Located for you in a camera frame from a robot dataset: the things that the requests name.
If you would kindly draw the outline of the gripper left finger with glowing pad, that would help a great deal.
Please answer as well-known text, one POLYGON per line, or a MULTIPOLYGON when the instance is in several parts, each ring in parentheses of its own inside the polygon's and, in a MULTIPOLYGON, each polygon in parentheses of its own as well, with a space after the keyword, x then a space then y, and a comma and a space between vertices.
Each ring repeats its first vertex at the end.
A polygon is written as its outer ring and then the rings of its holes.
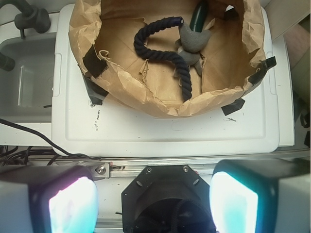
POLYGON ((92 233, 99 197, 84 166, 3 166, 2 233, 92 233))

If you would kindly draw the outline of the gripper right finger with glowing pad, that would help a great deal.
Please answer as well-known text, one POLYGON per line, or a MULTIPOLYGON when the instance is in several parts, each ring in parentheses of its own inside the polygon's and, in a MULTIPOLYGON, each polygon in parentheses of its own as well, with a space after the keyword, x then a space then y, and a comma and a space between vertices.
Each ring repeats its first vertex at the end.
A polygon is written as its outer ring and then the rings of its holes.
POLYGON ((210 181, 209 202, 220 233, 309 233, 311 163, 221 160, 210 181))

